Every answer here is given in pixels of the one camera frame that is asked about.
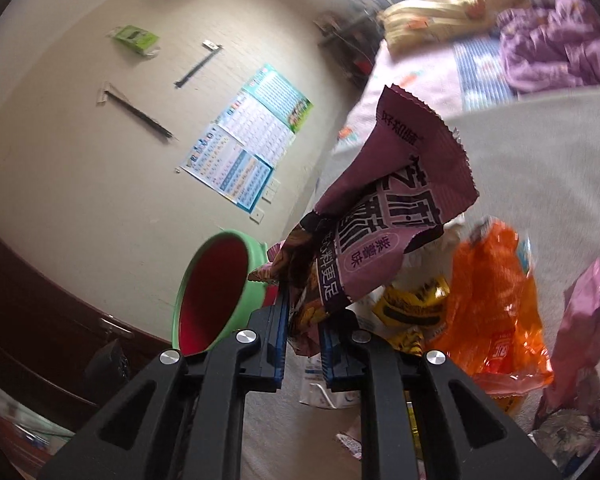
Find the wall chart poster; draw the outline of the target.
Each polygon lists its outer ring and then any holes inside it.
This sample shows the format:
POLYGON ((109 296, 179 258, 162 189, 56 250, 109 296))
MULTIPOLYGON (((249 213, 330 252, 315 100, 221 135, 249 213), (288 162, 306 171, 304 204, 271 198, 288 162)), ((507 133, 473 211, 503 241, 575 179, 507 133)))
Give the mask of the wall chart poster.
POLYGON ((253 212, 273 168, 215 124, 195 142, 180 166, 245 212, 253 212))
POLYGON ((241 91, 216 123, 250 153, 275 168, 294 140, 294 133, 248 92, 241 91))

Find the green wall box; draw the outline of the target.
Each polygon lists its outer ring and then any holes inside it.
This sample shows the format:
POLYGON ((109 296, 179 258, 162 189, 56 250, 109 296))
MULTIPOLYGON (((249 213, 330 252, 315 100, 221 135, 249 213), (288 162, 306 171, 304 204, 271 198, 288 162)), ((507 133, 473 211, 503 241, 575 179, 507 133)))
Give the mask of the green wall box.
POLYGON ((153 58, 160 51, 160 38, 140 27, 116 27, 108 32, 108 36, 143 58, 153 58))

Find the black hanging wall strip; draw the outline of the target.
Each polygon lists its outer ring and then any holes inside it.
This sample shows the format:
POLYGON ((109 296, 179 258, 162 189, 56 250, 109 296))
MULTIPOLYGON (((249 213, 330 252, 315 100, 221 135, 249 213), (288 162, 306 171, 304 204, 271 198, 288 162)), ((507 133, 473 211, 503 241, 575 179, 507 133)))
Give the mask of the black hanging wall strip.
POLYGON ((139 108, 135 107, 123 96, 119 96, 116 90, 114 90, 114 88, 112 88, 108 82, 105 82, 99 89, 97 104, 104 106, 109 101, 116 103, 117 106, 122 108, 122 110, 125 110, 127 113, 131 114, 149 129, 154 130, 155 133, 157 133, 159 136, 162 136, 163 139, 166 139, 167 141, 175 140, 175 136, 170 130, 168 130, 166 127, 163 127, 160 122, 157 122, 154 118, 151 118, 139 108))

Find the yellow Sable snack bag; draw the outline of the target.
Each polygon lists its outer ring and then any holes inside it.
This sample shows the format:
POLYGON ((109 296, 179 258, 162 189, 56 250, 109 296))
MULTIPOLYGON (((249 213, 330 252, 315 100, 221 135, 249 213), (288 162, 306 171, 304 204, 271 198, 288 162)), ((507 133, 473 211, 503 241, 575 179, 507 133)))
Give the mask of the yellow Sable snack bag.
POLYGON ((394 350, 421 356, 428 342, 445 330, 449 294, 443 275, 410 290, 389 285, 372 312, 385 327, 384 337, 394 350))

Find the middle wall chart poster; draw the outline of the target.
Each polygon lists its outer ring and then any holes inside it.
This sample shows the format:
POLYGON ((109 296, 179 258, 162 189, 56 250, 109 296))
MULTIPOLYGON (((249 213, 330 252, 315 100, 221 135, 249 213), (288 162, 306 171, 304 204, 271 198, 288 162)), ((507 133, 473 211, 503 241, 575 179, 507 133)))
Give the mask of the middle wall chart poster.
POLYGON ((294 133, 248 92, 241 91, 216 123, 250 153, 275 168, 294 140, 294 133))

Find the pink foil bag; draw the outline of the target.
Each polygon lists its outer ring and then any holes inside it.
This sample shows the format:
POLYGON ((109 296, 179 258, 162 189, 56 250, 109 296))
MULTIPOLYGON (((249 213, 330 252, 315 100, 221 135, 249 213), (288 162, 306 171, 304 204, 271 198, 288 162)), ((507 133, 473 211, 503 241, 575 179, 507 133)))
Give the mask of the pink foil bag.
POLYGON ((554 379, 543 389, 533 426, 551 414, 576 410, 600 428, 600 259, 565 291, 565 311, 550 356, 554 379))

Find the orange plastic bag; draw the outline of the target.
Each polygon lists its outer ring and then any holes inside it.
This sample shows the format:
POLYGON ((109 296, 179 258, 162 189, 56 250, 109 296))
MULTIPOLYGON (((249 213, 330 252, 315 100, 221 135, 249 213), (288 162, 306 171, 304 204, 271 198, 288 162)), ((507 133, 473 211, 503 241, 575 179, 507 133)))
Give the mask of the orange plastic bag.
POLYGON ((530 243, 486 218, 454 252, 445 330, 432 343, 490 396, 525 396, 554 379, 530 243))

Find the white milk carton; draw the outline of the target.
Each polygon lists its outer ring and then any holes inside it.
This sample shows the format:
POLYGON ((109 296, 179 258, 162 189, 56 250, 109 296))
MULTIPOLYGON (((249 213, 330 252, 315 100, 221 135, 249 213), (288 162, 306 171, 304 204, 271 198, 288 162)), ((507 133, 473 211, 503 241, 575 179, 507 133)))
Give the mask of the white milk carton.
POLYGON ((299 402, 323 410, 344 410, 360 404, 357 391, 333 392, 323 376, 321 356, 303 358, 299 402))

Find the horizontal wall rail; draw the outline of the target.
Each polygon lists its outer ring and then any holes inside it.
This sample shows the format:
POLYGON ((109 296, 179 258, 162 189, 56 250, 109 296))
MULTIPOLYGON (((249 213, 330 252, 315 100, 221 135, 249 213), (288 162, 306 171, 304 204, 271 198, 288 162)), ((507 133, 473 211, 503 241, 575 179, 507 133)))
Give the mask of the horizontal wall rail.
POLYGON ((206 49, 207 55, 196 63, 184 76, 174 82, 174 87, 177 89, 183 88, 212 58, 223 50, 222 44, 216 44, 211 40, 204 40, 202 46, 206 49))

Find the right green wall poster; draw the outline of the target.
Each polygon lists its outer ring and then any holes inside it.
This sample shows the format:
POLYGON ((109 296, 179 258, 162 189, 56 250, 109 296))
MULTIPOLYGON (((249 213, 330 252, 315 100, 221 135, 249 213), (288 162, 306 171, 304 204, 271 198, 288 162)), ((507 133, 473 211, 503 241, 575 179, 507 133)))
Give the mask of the right green wall poster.
POLYGON ((242 90, 255 98, 293 133, 303 126, 313 103, 270 64, 263 65, 242 90))

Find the purple quilt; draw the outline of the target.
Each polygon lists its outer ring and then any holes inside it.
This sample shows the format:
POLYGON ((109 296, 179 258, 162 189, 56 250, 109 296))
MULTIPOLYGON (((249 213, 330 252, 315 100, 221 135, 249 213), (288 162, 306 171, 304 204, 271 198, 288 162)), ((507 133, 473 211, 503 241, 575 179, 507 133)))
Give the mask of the purple quilt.
POLYGON ((600 17, 588 0, 507 9, 496 26, 504 77, 516 92, 600 86, 600 17))

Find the left wall chart poster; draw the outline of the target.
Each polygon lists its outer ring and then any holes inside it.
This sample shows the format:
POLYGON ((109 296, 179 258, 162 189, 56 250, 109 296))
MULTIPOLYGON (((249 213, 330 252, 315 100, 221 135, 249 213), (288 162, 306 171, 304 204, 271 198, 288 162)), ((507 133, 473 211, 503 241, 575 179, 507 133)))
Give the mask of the left wall chart poster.
POLYGON ((180 166, 245 212, 253 212, 273 168, 215 124, 195 142, 180 166))

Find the purple snack bag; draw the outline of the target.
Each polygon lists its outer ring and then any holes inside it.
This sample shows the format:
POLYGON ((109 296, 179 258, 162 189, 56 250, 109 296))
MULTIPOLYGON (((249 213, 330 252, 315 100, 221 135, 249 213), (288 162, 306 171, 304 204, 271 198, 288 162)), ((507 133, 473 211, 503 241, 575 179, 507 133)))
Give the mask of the purple snack bag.
POLYGON ((317 354, 321 322, 388 284, 406 254, 478 196, 464 146, 443 119, 398 86, 382 90, 372 133, 265 273, 291 290, 294 352, 317 354))

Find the dark wooden door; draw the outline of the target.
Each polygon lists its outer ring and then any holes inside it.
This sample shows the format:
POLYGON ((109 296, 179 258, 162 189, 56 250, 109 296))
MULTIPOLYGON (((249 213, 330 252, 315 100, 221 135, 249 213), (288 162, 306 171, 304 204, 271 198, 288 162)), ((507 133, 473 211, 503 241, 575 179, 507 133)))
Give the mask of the dark wooden door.
POLYGON ((79 430, 170 342, 96 309, 0 239, 0 389, 79 430))

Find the yellow quilt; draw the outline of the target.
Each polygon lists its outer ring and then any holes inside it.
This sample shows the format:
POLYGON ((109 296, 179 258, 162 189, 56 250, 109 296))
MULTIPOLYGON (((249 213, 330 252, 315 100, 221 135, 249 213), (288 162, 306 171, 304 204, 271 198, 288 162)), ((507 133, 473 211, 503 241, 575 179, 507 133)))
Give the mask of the yellow quilt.
POLYGON ((498 14, 530 0, 404 0, 379 13, 392 58, 428 44, 444 44, 490 30, 498 14))

